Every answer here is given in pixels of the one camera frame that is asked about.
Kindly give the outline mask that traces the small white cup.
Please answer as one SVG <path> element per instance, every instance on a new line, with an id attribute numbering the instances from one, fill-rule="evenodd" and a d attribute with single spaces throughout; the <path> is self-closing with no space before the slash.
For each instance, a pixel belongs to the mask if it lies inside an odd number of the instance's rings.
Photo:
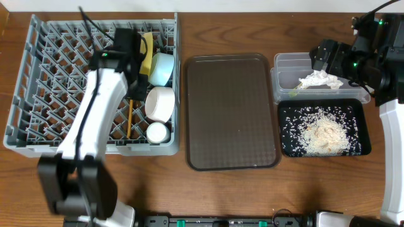
<path id="1" fill-rule="evenodd" d="M 154 122 L 146 130 L 146 139 L 151 144 L 166 143 L 170 140 L 170 131 L 164 124 Z"/>

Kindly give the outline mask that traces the wooden chopstick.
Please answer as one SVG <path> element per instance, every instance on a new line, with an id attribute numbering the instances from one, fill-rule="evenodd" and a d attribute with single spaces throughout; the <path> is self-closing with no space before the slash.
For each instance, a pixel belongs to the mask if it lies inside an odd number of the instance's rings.
<path id="1" fill-rule="evenodd" d="M 133 100 L 129 100 L 129 108 L 128 108 L 128 128 L 127 128 L 127 133 L 126 133 L 127 139 L 130 139 L 130 138 L 131 138 L 132 118 L 133 118 Z"/>

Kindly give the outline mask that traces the yellow round plate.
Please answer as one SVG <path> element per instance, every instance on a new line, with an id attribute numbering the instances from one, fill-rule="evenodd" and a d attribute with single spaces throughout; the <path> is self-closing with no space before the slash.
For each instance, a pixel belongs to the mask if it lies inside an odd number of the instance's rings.
<path id="1" fill-rule="evenodd" d="M 141 37 L 140 53 L 145 56 L 140 74 L 150 75 L 153 57 L 153 34 L 152 32 L 144 33 Z"/>

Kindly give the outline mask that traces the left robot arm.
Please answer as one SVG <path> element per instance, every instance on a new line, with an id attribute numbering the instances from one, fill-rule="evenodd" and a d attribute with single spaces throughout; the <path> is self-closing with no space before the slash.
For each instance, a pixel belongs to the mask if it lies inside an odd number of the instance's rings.
<path id="1" fill-rule="evenodd" d="M 37 165 L 51 213 L 86 226 L 135 224 L 135 210 L 119 200 L 104 161 L 118 106 L 124 98 L 146 97 L 153 35 L 118 28 L 112 41 L 90 59 L 85 94 L 67 136 L 54 156 L 41 156 Z"/>

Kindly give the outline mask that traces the white paper napkin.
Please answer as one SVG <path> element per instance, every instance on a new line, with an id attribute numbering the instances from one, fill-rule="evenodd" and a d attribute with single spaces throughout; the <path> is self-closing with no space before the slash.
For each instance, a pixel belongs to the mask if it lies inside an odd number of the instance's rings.
<path id="1" fill-rule="evenodd" d="M 313 71 L 312 74 L 307 75 L 305 78 L 299 79 L 300 84 L 296 87 L 298 90 L 308 89 L 311 86 L 329 86 L 332 90 L 339 89 L 343 82 L 337 76 L 326 73 L 324 70 Z"/>

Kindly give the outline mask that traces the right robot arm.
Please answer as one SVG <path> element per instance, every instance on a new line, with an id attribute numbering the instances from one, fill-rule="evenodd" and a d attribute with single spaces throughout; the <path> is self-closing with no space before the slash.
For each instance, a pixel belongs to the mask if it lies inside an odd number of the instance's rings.
<path id="1" fill-rule="evenodd" d="M 385 188 L 381 222 L 403 226 L 403 15 L 373 12 L 352 18 L 352 45 L 324 39 L 309 57 L 315 71 L 372 88 L 385 141 Z"/>

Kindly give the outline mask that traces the yellow green snack wrapper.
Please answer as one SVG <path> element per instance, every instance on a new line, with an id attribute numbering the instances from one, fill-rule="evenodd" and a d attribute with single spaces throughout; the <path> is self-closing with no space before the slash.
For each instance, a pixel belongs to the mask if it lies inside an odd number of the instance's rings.
<path id="1" fill-rule="evenodd" d="M 302 86 L 302 83 L 297 85 L 295 88 L 293 88 L 291 91 L 288 92 L 289 97 L 293 98 L 297 96 L 297 90 L 299 90 Z"/>

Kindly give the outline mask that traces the rice food scraps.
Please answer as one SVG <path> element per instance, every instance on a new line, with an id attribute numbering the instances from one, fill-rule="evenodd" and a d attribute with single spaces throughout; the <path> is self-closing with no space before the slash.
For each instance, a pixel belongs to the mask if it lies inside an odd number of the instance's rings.
<path id="1" fill-rule="evenodd" d="M 286 107 L 279 118 L 287 156 L 350 156 L 362 151 L 352 107 Z"/>

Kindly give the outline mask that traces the white pink bowl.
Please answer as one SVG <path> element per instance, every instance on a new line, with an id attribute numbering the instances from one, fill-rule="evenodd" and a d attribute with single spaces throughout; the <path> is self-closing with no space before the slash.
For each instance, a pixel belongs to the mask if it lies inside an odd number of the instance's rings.
<path id="1" fill-rule="evenodd" d="M 166 123 L 174 111 L 175 94 L 170 87 L 154 87 L 145 101 L 146 116 L 155 122 Z"/>

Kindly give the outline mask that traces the light blue bowl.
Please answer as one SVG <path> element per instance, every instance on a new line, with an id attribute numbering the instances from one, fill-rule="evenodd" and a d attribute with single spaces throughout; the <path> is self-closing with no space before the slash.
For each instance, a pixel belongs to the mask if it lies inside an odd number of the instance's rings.
<path id="1" fill-rule="evenodd" d="M 151 71 L 148 82 L 153 86 L 165 86 L 174 69 L 175 58 L 173 55 L 156 53 L 151 61 Z"/>

